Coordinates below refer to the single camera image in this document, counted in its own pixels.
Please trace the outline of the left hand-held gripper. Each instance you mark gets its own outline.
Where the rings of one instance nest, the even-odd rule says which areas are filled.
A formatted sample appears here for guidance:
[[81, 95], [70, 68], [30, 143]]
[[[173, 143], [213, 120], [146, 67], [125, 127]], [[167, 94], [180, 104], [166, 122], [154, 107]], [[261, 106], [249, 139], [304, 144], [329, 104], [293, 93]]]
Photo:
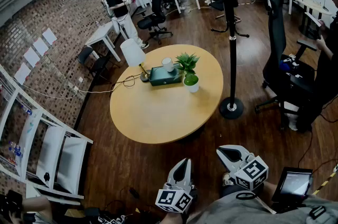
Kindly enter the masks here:
[[192, 162], [189, 158], [179, 161], [169, 172], [167, 182], [159, 189], [155, 205], [165, 212], [186, 213], [197, 197], [197, 189], [191, 181]]

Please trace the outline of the green plant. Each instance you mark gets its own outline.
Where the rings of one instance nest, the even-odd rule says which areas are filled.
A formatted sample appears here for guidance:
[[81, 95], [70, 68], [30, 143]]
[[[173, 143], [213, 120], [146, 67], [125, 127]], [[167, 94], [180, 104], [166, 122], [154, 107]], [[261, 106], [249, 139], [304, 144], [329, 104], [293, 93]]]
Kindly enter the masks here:
[[182, 77], [183, 84], [191, 93], [195, 93], [199, 89], [199, 77], [195, 72], [195, 67], [198, 60], [199, 57], [197, 57], [195, 54], [188, 55], [186, 52], [181, 53], [176, 57], [175, 68], [179, 71], [179, 75]]

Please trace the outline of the person's left forearm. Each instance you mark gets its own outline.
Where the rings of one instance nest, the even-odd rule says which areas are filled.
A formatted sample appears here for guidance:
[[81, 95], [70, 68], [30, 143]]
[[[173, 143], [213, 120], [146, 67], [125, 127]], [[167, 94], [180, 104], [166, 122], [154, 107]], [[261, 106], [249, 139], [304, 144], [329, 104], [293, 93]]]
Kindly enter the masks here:
[[159, 224], [185, 224], [186, 220], [184, 213], [169, 212]]

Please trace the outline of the person's black trousers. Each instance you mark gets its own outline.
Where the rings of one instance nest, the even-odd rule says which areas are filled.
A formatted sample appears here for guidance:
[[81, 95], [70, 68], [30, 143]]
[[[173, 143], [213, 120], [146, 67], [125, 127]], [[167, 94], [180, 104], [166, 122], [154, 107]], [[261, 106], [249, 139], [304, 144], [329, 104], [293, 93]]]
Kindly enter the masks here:
[[220, 190], [220, 198], [223, 198], [232, 193], [238, 192], [241, 190], [241, 187], [238, 185], [224, 185]]

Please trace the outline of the black elongated device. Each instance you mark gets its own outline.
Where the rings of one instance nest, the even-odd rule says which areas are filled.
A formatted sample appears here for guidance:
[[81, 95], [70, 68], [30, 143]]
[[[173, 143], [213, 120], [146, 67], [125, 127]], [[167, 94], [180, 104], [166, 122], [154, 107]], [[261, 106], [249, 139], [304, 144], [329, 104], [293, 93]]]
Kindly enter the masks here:
[[140, 199], [139, 193], [133, 187], [129, 187], [128, 191], [135, 199]]

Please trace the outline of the black chest display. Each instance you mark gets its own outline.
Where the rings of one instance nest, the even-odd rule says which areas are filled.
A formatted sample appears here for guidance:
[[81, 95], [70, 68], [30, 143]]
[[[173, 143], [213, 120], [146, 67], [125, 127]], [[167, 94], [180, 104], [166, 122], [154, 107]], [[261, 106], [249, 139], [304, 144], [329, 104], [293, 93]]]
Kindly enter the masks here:
[[312, 169], [285, 167], [272, 197], [273, 209], [283, 211], [302, 205], [312, 184]]

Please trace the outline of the yellow black striped tape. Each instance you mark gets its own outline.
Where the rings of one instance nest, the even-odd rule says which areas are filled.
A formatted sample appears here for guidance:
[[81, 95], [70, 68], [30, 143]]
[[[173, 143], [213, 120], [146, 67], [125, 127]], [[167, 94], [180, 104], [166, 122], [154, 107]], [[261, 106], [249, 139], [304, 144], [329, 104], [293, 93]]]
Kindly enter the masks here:
[[338, 164], [334, 167], [331, 175], [313, 192], [313, 195], [317, 195], [321, 191], [321, 189], [324, 188], [329, 183], [329, 181], [336, 175], [337, 172]]

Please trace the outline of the white metal shelf rack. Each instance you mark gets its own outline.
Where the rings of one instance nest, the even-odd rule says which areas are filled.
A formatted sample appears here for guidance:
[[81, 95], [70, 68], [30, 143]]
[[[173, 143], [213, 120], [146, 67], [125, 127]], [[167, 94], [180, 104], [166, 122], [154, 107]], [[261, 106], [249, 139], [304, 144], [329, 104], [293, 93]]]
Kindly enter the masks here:
[[[19, 143], [25, 121], [34, 109], [41, 109], [43, 114], [35, 132], [27, 164], [26, 179], [24, 180], [19, 177], [16, 166], [8, 160], [8, 143], [9, 141]], [[53, 189], [49, 189], [36, 175], [40, 150], [49, 126], [60, 126], [65, 129]], [[45, 196], [52, 202], [69, 204], [71, 206], [80, 205], [80, 201], [83, 200], [84, 197], [79, 194], [79, 190], [78, 194], [71, 194], [57, 183], [59, 162], [66, 137], [84, 139], [87, 142], [87, 146], [93, 143], [93, 140], [72, 129], [39, 105], [0, 64], [0, 174], [5, 174], [11, 179], [25, 184], [25, 195], [28, 198]]]

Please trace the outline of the white fabric panel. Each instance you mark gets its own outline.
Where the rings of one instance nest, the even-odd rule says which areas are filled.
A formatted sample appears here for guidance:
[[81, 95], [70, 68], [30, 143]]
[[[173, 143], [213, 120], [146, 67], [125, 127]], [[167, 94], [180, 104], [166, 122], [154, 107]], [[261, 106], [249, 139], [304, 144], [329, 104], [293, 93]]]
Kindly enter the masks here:
[[81, 169], [87, 142], [76, 137], [66, 137], [57, 174], [57, 183], [71, 194], [78, 194]]
[[42, 117], [41, 109], [34, 109], [31, 115], [28, 115], [18, 145], [20, 146], [21, 156], [16, 156], [16, 171], [21, 179], [26, 179], [27, 164], [34, 140], [35, 132]]
[[[49, 126], [44, 136], [40, 156], [37, 163], [36, 175], [49, 188], [53, 189], [55, 172], [61, 146], [65, 135], [65, 129], [60, 126]], [[51, 180], [45, 182], [43, 176], [49, 172]]]

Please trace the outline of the black high-back office chair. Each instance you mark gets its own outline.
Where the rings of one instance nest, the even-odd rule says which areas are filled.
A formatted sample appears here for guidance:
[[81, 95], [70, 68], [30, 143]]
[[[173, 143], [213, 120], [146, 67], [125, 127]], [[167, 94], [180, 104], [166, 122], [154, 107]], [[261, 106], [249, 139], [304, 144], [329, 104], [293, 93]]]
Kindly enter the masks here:
[[[296, 62], [299, 63], [299, 68], [292, 72], [284, 72], [279, 69], [279, 63], [283, 52], [286, 48], [286, 35], [283, 19], [283, 1], [284, 0], [266, 0], [270, 3], [268, 10], [268, 30], [270, 38], [270, 56], [263, 68], [263, 88], [269, 88], [275, 94], [271, 100], [260, 103], [255, 106], [255, 112], [259, 113], [260, 108], [272, 103], [279, 104], [281, 124], [280, 128], [286, 127], [286, 114], [298, 115], [299, 111], [287, 109], [285, 103], [288, 102], [303, 108], [309, 102], [313, 94], [315, 70], [300, 60], [306, 49], [316, 51], [317, 48], [313, 44], [303, 40], [298, 40], [297, 44], [301, 47], [296, 53]], [[299, 74], [303, 79], [290, 78], [288, 73], [293, 75]]]

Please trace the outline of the white shade table lamp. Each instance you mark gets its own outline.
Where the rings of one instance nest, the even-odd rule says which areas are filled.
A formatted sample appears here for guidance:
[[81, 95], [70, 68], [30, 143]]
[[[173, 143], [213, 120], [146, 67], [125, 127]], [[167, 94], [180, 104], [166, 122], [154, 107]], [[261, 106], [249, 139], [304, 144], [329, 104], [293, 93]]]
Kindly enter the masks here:
[[128, 39], [120, 45], [120, 48], [128, 66], [140, 67], [142, 70], [142, 73], [140, 75], [141, 81], [149, 82], [150, 72], [146, 71], [143, 67], [143, 63], [146, 59], [146, 54], [139, 47], [139, 45], [133, 39]]

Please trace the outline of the black folding chair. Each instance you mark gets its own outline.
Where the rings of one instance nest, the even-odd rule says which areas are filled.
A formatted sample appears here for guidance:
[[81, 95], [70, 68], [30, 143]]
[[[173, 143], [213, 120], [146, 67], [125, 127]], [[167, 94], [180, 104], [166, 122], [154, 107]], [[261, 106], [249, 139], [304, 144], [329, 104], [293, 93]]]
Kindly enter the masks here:
[[81, 52], [78, 55], [78, 62], [84, 66], [89, 73], [91, 74], [91, 76], [94, 78], [96, 75], [98, 75], [99, 77], [102, 73], [102, 71], [104, 69], [107, 70], [107, 63], [110, 62], [110, 58], [108, 56], [103, 56], [103, 57], [99, 57], [98, 59], [95, 58], [94, 62], [92, 63], [92, 65], [89, 65], [89, 59], [90, 56], [93, 54], [94, 49], [91, 47], [85, 47], [81, 50]]

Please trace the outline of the white clipboard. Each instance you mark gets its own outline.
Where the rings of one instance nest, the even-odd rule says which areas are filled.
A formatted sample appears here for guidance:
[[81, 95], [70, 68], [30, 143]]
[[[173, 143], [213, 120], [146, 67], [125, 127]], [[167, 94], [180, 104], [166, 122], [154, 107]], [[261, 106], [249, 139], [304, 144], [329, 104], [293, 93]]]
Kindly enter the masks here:
[[316, 26], [321, 27], [321, 22], [316, 19], [310, 12], [305, 12], [305, 14], [316, 24]]

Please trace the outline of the small white desk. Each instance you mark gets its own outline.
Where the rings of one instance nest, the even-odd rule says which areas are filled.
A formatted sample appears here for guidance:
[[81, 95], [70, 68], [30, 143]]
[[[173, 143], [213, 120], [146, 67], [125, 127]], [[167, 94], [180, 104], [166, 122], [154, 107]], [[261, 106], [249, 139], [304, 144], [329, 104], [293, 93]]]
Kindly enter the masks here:
[[85, 46], [91, 47], [93, 44], [103, 41], [110, 53], [114, 56], [114, 58], [120, 62], [121, 59], [115, 51], [115, 46], [113, 42], [110, 40], [108, 33], [113, 28], [112, 21], [98, 26], [95, 33], [89, 38], [89, 40], [85, 43]]

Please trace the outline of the white paper sheet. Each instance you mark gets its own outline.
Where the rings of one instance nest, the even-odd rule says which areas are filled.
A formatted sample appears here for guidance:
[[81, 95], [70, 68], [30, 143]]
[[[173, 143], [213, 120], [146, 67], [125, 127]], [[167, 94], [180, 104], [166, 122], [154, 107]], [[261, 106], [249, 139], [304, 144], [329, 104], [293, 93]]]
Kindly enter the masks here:
[[20, 84], [23, 85], [26, 81], [27, 77], [29, 76], [31, 69], [23, 62], [20, 68], [14, 75], [14, 79]]
[[29, 47], [29, 49], [24, 53], [24, 58], [32, 66], [32, 68], [34, 68], [40, 60], [40, 57], [31, 47]]
[[47, 42], [49, 43], [49, 45], [52, 45], [57, 40], [57, 37], [55, 36], [55, 34], [52, 32], [52, 30], [50, 28], [47, 28], [42, 33], [42, 35], [47, 40]]
[[38, 38], [34, 43], [33, 46], [37, 50], [37, 52], [41, 55], [44, 56], [46, 52], [48, 51], [48, 46], [45, 44], [45, 42], [41, 39]]

